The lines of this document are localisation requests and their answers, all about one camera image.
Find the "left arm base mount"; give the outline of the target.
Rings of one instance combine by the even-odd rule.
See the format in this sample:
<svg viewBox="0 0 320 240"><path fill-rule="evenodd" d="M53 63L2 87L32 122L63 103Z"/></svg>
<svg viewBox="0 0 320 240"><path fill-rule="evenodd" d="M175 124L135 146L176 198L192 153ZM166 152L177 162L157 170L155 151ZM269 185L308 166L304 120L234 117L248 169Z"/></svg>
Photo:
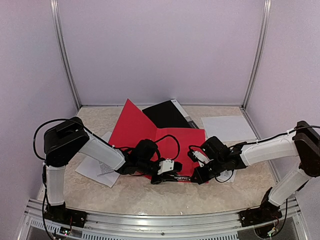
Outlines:
<svg viewBox="0 0 320 240"><path fill-rule="evenodd" d="M84 228L87 215L85 211L67 208L65 203L48 205L44 210L46 220L78 228Z"/></svg>

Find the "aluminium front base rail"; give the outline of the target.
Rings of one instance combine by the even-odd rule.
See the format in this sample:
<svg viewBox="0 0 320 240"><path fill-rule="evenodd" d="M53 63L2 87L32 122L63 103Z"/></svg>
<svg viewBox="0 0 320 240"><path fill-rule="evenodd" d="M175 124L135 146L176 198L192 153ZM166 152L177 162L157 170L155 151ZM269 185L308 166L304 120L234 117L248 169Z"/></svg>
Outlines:
<svg viewBox="0 0 320 240"><path fill-rule="evenodd" d="M245 240L258 239L259 225L243 227L238 210L195 215L128 215L88 211L82 227L42 220L42 202L30 199L15 240L47 239L46 231L66 240Z"/></svg>

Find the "blank white paper sheet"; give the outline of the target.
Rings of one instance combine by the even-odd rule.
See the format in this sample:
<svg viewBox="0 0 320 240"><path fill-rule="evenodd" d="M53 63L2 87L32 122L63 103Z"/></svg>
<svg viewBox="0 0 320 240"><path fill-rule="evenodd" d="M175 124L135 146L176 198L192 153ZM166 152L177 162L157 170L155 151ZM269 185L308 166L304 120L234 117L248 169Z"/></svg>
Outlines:
<svg viewBox="0 0 320 240"><path fill-rule="evenodd" d="M242 115L201 118L208 138L217 137L221 142L255 140L256 135Z"/></svg>

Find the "aluminium frame post right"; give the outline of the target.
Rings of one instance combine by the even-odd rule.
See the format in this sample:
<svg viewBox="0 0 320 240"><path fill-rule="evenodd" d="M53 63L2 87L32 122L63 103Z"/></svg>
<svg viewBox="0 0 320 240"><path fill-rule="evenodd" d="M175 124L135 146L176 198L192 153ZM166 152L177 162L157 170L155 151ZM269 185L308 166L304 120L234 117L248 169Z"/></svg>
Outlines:
<svg viewBox="0 0 320 240"><path fill-rule="evenodd" d="M264 6L263 6L263 12L262 12L260 30L258 35L257 47L256 47L254 60L253 60L253 66L250 72L249 82L248 82L244 99L241 105L244 111L246 111L249 106L249 102L254 90L257 74L259 71L260 62L263 56L265 41L266 41L267 32L268 32L270 14L271 14L271 7L272 7L272 1L265 0Z"/></svg>

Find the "black clip file folder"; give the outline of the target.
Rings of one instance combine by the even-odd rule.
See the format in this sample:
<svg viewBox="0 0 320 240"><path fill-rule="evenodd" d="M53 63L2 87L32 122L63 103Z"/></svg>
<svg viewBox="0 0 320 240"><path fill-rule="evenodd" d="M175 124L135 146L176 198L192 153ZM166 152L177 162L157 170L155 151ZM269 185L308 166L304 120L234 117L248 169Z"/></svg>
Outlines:
<svg viewBox="0 0 320 240"><path fill-rule="evenodd" d="M142 112L157 128L192 128L199 129L188 113L176 99L167 100L149 106Z"/></svg>

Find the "aluminium frame post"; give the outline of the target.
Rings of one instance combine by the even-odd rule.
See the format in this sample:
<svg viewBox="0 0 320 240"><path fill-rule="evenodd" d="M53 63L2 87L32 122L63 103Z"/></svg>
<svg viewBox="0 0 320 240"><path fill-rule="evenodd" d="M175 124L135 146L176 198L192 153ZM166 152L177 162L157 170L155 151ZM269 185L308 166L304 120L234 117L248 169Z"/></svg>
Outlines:
<svg viewBox="0 0 320 240"><path fill-rule="evenodd" d="M263 6L263 12L262 12L260 30L258 35L257 47L256 47L254 60L253 60L253 66L250 72L249 82L248 82L244 99L241 105L244 111L246 111L249 106L249 102L254 90L257 74L259 71L260 62L263 56L265 41L266 41L267 32L268 32L270 14L271 14L271 7L272 7L272 1L265 0L264 6Z"/></svg>
<svg viewBox="0 0 320 240"><path fill-rule="evenodd" d="M59 11L59 3L57 0L50 0L49 2L50 2L51 14L52 14L53 26L55 30L57 45L60 52L63 69L66 75L67 83L69 85L71 96L74 101L75 107L79 111L82 107L82 104L81 104L79 93L77 91L77 87L73 78L70 61L68 58L67 48L64 41L63 28L62 28L60 11Z"/></svg>

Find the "red clip file folder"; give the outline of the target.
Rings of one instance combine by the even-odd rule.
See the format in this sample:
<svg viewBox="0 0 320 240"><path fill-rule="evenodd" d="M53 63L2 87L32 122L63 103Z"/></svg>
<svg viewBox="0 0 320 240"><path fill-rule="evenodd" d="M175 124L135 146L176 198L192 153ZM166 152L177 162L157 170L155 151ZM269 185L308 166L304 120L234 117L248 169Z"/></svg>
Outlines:
<svg viewBox="0 0 320 240"><path fill-rule="evenodd" d="M158 128L142 110L127 99L109 144L117 149L134 148L139 141L145 139L157 144L162 158L174 161L173 170L163 174L191 177L199 164L188 157L189 146L201 145L205 141L205 131L197 128Z"/></svg>

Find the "printed paper sheet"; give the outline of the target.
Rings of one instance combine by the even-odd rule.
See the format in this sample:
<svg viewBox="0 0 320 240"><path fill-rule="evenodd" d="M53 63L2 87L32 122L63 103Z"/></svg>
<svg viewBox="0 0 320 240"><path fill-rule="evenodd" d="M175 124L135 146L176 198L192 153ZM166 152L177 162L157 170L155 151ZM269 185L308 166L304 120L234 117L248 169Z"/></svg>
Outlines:
<svg viewBox="0 0 320 240"><path fill-rule="evenodd" d="M217 177L219 182L233 183L236 177L236 170L225 170Z"/></svg>
<svg viewBox="0 0 320 240"><path fill-rule="evenodd" d="M114 169L112 169L109 165L103 163L102 161L99 161L98 163L99 163L100 172L96 175L97 177L105 176L105 175L115 175L115 176L120 175Z"/></svg>

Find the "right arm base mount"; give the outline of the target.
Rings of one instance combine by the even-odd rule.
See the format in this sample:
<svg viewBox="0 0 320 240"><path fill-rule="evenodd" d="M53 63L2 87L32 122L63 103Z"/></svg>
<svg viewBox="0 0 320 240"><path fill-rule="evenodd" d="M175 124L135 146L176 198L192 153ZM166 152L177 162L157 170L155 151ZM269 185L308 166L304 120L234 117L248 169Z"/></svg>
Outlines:
<svg viewBox="0 0 320 240"><path fill-rule="evenodd" d="M262 207L242 210L238 213L241 226L249 227L280 219L283 215L279 207Z"/></svg>

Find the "aluminium frame post left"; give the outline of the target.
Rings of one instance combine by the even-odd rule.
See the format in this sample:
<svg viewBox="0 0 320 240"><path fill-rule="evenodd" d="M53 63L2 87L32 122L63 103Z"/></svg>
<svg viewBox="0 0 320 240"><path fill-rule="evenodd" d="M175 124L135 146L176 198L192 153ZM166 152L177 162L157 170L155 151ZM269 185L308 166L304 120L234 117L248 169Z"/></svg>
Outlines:
<svg viewBox="0 0 320 240"><path fill-rule="evenodd" d="M52 14L53 26L55 30L57 45L60 52L63 69L66 75L67 83L69 85L71 96L74 101L75 107L79 111L82 107L82 104L81 104L79 93L77 91L77 87L73 78L70 61L68 58L67 48L64 41L63 28L62 28L60 11L59 11L59 3L57 0L50 0L49 2L50 2L51 14Z"/></svg>

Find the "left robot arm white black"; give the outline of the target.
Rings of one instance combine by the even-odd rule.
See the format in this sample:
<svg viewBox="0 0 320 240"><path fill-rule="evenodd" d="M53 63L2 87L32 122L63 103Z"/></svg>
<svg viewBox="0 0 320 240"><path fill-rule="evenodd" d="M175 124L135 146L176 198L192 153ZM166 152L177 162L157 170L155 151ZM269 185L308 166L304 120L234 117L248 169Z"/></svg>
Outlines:
<svg viewBox="0 0 320 240"><path fill-rule="evenodd" d="M175 158L164 158L156 141L143 139L135 147L116 147L84 126L79 117L59 118L58 125L48 129L44 140L44 172L46 199L51 205L50 214L63 223L70 218L64 207L64 181L66 166L78 154L84 154L107 165L120 175L140 172L151 176L152 184L161 181L162 175L176 175L183 168Z"/></svg>

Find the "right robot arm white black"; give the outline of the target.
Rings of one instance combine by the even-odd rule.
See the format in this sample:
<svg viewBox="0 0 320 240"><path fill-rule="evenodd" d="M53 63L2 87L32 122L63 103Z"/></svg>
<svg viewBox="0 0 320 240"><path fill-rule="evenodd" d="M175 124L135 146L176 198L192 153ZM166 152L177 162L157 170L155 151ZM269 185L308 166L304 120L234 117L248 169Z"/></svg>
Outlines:
<svg viewBox="0 0 320 240"><path fill-rule="evenodd" d="M189 146L188 157L200 165L194 168L191 182L199 185L217 178L224 171L242 170L264 162L293 160L294 164L264 195L253 209L260 222L266 222L280 206L310 179L320 176L320 127L302 120L274 136L227 146L216 137L202 145Z"/></svg>

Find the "blank paper sheet left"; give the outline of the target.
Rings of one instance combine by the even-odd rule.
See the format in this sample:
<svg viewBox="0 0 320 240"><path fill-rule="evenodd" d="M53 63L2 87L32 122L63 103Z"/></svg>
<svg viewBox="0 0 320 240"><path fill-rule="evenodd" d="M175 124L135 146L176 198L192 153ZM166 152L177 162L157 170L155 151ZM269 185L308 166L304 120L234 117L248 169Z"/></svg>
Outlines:
<svg viewBox="0 0 320 240"><path fill-rule="evenodd" d="M111 136L110 132L107 132L102 139L99 139L91 133L89 133L88 136L88 142L79 150L79 152L86 155L86 157L75 171L111 188L119 176L113 174L97 176L100 172L99 161L117 171L125 163L125 157L120 150L106 143L106 140Z"/></svg>

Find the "metal folder clip bottom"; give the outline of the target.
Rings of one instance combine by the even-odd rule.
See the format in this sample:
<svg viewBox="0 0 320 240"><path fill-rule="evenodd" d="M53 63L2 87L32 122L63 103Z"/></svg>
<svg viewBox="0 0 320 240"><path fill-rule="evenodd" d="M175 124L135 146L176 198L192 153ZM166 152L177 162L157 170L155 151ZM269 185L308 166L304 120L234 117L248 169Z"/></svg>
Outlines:
<svg viewBox="0 0 320 240"><path fill-rule="evenodd" d="M191 183L191 177L190 176L182 176L182 175L173 175L173 180L176 182L188 182Z"/></svg>

